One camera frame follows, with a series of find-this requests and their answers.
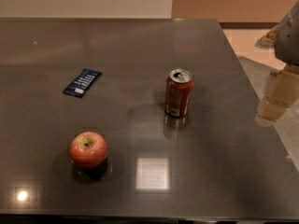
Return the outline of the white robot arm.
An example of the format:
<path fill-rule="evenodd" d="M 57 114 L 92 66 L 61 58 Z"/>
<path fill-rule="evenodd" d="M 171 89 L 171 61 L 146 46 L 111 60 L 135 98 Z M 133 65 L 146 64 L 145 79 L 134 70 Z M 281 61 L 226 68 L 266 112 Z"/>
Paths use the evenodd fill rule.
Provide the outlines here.
<path fill-rule="evenodd" d="M 299 99 L 299 2 L 279 23 L 274 52 L 286 65 L 267 77 L 255 118 L 263 127 L 272 126 Z"/>

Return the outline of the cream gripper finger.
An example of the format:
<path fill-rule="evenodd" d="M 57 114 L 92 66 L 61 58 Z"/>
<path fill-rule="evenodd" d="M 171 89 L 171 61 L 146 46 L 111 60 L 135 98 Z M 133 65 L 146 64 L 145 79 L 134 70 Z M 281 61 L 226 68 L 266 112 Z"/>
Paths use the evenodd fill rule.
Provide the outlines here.
<path fill-rule="evenodd" d="M 298 99 L 299 66 L 286 64 L 268 75 L 255 121 L 262 127 L 272 126 Z"/>

